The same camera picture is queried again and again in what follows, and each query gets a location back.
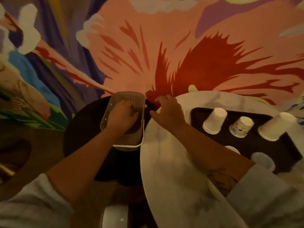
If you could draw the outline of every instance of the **painted wall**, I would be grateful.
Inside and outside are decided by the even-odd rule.
[[[304,124],[303,0],[1,0],[0,119],[64,130],[117,91],[219,90]]]

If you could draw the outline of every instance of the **white paper cup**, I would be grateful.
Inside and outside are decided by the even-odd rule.
[[[267,154],[256,152],[251,155],[251,160],[256,164],[263,166],[265,169],[273,172],[275,170],[275,163]]]
[[[251,118],[242,116],[232,125],[230,125],[229,130],[230,133],[235,137],[244,138],[253,125],[254,122]]]
[[[238,154],[241,154],[236,148],[234,148],[233,146],[225,146],[226,148],[238,153]]]
[[[203,123],[203,129],[209,134],[217,134],[227,117],[227,111],[222,108],[215,108]]]
[[[290,113],[282,112],[275,116],[264,125],[261,125],[257,131],[268,141],[276,141],[286,130],[297,121],[297,118]]]

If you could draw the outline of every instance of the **tattoo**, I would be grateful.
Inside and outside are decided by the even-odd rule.
[[[227,174],[225,168],[218,168],[217,170],[210,170],[207,177],[214,184],[214,186],[220,191],[220,193],[227,197],[230,191],[238,183],[238,181]]]

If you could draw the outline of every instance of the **dark round table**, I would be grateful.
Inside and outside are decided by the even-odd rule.
[[[100,122],[105,113],[111,97],[98,99],[79,111],[69,123],[63,138],[63,153],[67,157],[100,133]],[[145,109],[146,128],[151,116],[151,110],[157,107],[146,100]],[[141,184],[140,148],[136,151],[126,152],[111,148],[94,180],[117,180],[120,184],[131,186]]]

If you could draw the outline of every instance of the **perforated basket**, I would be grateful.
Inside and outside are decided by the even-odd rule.
[[[129,100],[133,102],[135,111],[137,111],[139,114],[135,124],[126,133],[124,133],[113,146],[116,149],[122,151],[135,151],[143,142],[143,125],[146,97],[142,93],[117,92],[113,94],[100,123],[100,129],[103,130],[107,127],[107,119],[110,112],[114,108],[115,104],[121,100]]]

